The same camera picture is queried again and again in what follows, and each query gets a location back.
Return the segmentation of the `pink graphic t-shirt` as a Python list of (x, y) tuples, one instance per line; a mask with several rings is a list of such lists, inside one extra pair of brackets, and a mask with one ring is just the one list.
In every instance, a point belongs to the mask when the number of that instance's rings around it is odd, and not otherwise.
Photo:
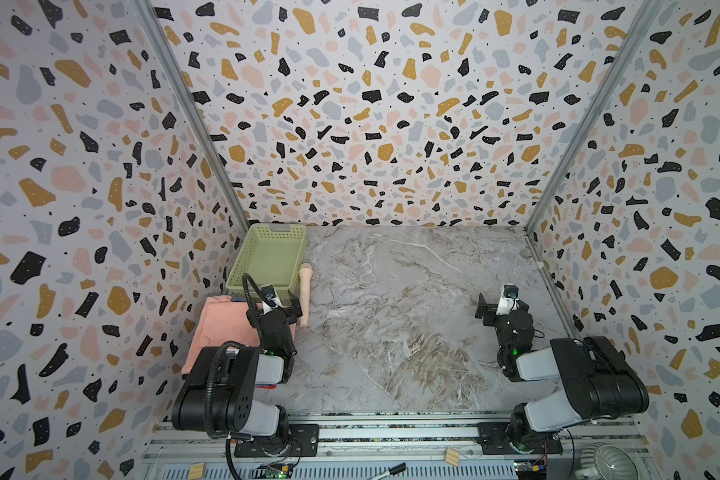
[[(260, 347), (258, 334), (246, 317), (248, 308), (248, 303), (234, 302), (228, 295), (208, 298), (201, 311), (200, 322), (181, 373), (188, 375), (202, 353), (208, 354), (213, 347), (229, 341)], [(264, 350), (264, 365), (257, 374), (257, 384), (287, 383), (292, 374), (295, 355), (296, 353), (273, 354)]]

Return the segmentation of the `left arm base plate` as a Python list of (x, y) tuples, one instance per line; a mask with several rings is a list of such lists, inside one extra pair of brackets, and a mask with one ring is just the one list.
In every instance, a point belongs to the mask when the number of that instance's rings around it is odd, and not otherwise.
[(317, 423), (296, 423), (279, 427), (272, 436), (253, 436), (238, 442), (233, 450), (235, 459), (315, 457), (318, 451), (320, 426)]

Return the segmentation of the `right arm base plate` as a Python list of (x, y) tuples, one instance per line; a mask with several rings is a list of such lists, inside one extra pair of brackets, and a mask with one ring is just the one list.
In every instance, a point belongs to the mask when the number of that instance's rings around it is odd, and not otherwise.
[(563, 447), (556, 433), (524, 431), (510, 422), (477, 424), (477, 443), (484, 455), (562, 454)]

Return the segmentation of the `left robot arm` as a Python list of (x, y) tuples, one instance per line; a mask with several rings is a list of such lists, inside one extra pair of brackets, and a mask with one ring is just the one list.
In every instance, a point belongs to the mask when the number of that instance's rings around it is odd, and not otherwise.
[(226, 437), (274, 456), (292, 445), (284, 407), (255, 398), (258, 388), (290, 379), (296, 355), (294, 325), (302, 316), (298, 297), (249, 305), (227, 295), (210, 297), (182, 368), (183, 385), (171, 411), (180, 431)]

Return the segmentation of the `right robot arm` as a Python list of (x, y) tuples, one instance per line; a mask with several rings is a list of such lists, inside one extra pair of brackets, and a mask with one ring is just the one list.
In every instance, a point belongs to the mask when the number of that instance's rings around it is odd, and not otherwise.
[(495, 329), (497, 362), (507, 379), (558, 382), (548, 396), (516, 405), (507, 421), (480, 423), (484, 454), (559, 454), (562, 430), (648, 409), (647, 387), (607, 338), (552, 338), (535, 350), (537, 329), (515, 285), (506, 284), (495, 304), (480, 296), (475, 317)]

